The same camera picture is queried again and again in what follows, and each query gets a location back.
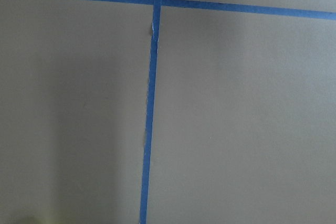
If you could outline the long blue tape strip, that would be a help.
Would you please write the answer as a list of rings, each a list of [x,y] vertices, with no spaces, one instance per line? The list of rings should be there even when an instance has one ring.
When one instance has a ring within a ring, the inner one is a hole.
[[[146,121],[145,121],[145,142],[143,150],[141,200],[140,200],[140,212],[139,212],[140,224],[146,223],[147,210],[148,210],[151,146],[152,146],[153,117],[154,117],[154,103],[155,103],[156,69],[158,58],[157,52],[158,52],[159,34],[160,34],[161,3],[162,0],[153,0],[152,38],[150,47],[148,95],[147,95]]]

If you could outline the crossing blue tape strip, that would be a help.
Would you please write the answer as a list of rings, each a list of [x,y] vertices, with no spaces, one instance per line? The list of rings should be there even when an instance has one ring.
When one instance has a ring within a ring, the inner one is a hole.
[[[128,4],[141,4],[141,5],[154,4],[154,0],[88,0],[88,1],[116,2],[116,3],[128,3]],[[191,1],[191,0],[161,0],[161,4],[162,6],[165,7],[206,9],[206,10],[218,10],[228,12],[335,20],[335,12],[323,12],[316,10],[242,5],[242,4],[227,4],[227,3]]]

